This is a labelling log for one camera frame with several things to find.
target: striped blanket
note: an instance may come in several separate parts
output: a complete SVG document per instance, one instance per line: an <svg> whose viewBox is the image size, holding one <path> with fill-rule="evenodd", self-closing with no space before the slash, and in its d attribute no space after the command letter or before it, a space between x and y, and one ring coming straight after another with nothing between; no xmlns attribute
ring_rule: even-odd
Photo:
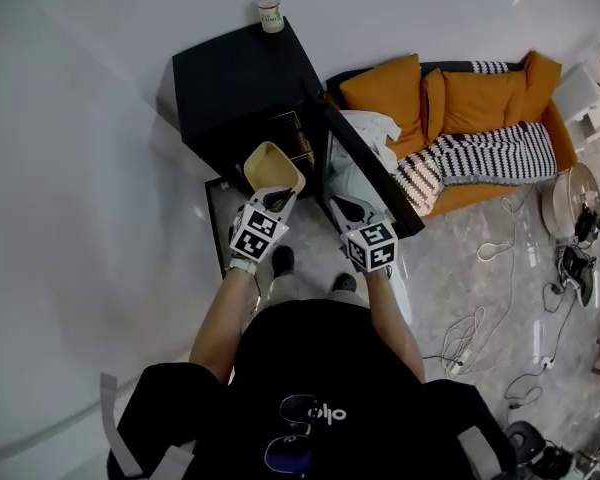
<svg viewBox="0 0 600 480"><path fill-rule="evenodd" d="M441 135L428 148L401 160L394 176L411 206L424 216L448 186L515 186L556 174L545 127L521 122L493 132Z"/></svg>

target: white cable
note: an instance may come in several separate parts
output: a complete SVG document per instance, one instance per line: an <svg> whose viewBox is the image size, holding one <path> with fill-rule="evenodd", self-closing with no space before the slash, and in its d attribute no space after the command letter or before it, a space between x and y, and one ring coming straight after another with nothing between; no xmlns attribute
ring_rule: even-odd
<svg viewBox="0 0 600 480"><path fill-rule="evenodd" d="M496 363L494 363L492 366L490 366L486 369L472 370L473 365L476 363L476 361L478 360L478 358L480 357L480 355L482 354L484 349L489 344L491 337L494 335L494 333L496 332L498 327L500 327L502 322L505 321L507 316L509 316L511 309L513 308L513 301L514 301L514 296L515 296L514 274L515 274L515 267L516 267L515 245L516 245L516 238L517 238L515 216L520 212L520 210L522 210L522 207L526 203L527 198L529 197L531 192L534 191L535 188L536 188L536 185L534 183L531 186L531 189L525 194L524 198L522 199L522 202L520 203L520 206L518 206L518 209L515 211L513 210L513 204L511 203L511 200L509 198L503 197L500 200L500 203L502 204L502 207L504 208L504 210L511 216L511 223L513 224L513 240L511 241L511 243L505 242L505 243L500 243L500 244L494 244L491 242L485 242L480 247L478 247L478 250L476 251L476 256L478 257L478 260L482 261L484 263L493 260L494 258L496 258L497 256L500 256L501 254L507 253L509 251L513 251L513 254L511 257L511 276L510 276L511 296L509 298L509 306L507 307L507 310L502 315L502 318L500 318L498 323L493 327L493 329L491 329L491 331L489 332L489 335L487 337L487 340L484 342L482 347L480 347L480 350L478 351L478 353L474 355L471 363L468 366L461 365L461 367L460 367L461 370L457 373L451 373L451 369L454 364L457 364L458 358L464 353L465 350L467 350L469 348L469 345L473 341L473 338L475 338L475 336L477 335L478 329L480 328L480 324L482 323L482 320L485 316L486 310L483 306L480 306L480 307L476 308L473 315L467 316L467 317L463 318L462 320L459 320L458 322L453 324L451 327L449 327L449 329L447 330L447 332L445 333L445 336L444 336L444 341L443 341L443 345L442 345L442 354L441 354L442 357L451 359L451 360L446 360L446 361L442 360L443 367L445 369L445 372L446 372L448 378L460 377L463 375L469 375L469 374L475 374L475 373L485 373L490 370L493 370L496 366L498 366L503 361L503 359L499 359L498 361L496 361ZM483 247L493 247L494 249L501 248L501 250L494 252L490 256L484 256L480 253L480 251L482 251ZM482 316L478 319L478 312L480 310L482 310ZM454 331L458 325L460 325L462 322L469 320L469 319L474 320L473 327L470 327L467 331L465 331L461 338L455 338L449 344L447 344L447 338L448 338L449 334L452 331ZM458 346L458 349L456 350L456 352L452 353L451 355L447 355L449 353L448 349L451 347L451 345L458 341L460 342L460 345Z"/></svg>

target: orange cushion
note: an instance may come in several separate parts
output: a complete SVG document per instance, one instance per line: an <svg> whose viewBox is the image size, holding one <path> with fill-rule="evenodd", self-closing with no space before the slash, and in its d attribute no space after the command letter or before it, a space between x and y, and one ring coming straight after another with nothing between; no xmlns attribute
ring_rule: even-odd
<svg viewBox="0 0 600 480"><path fill-rule="evenodd" d="M502 128L513 96L513 73L442 73L445 84L443 133L479 133Z"/></svg>
<svg viewBox="0 0 600 480"><path fill-rule="evenodd" d="M422 85L424 86L427 98L427 127L425 135L428 145L438 138L440 132L442 132L442 124L444 123L445 89L442 72L439 69L434 69L423 78Z"/></svg>
<svg viewBox="0 0 600 480"><path fill-rule="evenodd" d="M527 75L524 71L510 73L513 80L513 94L504 111L504 125L515 126L522 119L522 109L524 108L524 97L527 88Z"/></svg>
<svg viewBox="0 0 600 480"><path fill-rule="evenodd" d="M397 142L387 141L398 158L425 146L420 121L420 62L418 55L401 57L340 84L347 106L380 112L402 129Z"/></svg>
<svg viewBox="0 0 600 480"><path fill-rule="evenodd" d="M537 122L540 121L542 113L551 101L553 91L560 83L562 64L532 50L524 62L524 69L527 73L527 91L524 97L522 120Z"/></svg>
<svg viewBox="0 0 600 480"><path fill-rule="evenodd" d="M453 210L480 203L494 197L504 196L518 190L520 187L502 185L457 185L447 187L436 201L427 217L435 217Z"/></svg>

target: white wall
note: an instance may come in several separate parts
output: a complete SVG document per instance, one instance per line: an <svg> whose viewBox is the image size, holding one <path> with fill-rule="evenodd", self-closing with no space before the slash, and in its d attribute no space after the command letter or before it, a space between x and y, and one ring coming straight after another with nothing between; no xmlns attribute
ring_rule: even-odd
<svg viewBox="0 0 600 480"><path fill-rule="evenodd" d="M0 0L0 448L97 401L100 371L124 382L190 346L220 272L209 170L157 152L178 144L42 9ZM58 478L94 436L0 478Z"/></svg>
<svg viewBox="0 0 600 480"><path fill-rule="evenodd" d="M170 56L256 18L249 0L35 0L142 97L175 112ZM423 60L566 63L600 35L600 0L283 0L321 78L418 52Z"/></svg>

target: shoe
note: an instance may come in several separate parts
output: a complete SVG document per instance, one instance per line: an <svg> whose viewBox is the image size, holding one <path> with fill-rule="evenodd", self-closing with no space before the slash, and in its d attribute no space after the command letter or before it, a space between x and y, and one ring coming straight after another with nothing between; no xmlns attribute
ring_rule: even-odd
<svg viewBox="0 0 600 480"><path fill-rule="evenodd" d="M332 292L336 292L338 290L345 290L347 292L355 293L358 288L358 283L356 283L355 278L351 274L347 274L343 272L333 283L333 287L331 288Z"/></svg>
<svg viewBox="0 0 600 480"><path fill-rule="evenodd" d="M285 272L293 270L296 259L293 249L286 245L281 245L271 256L271 266L273 267L273 277L280 277Z"/></svg>

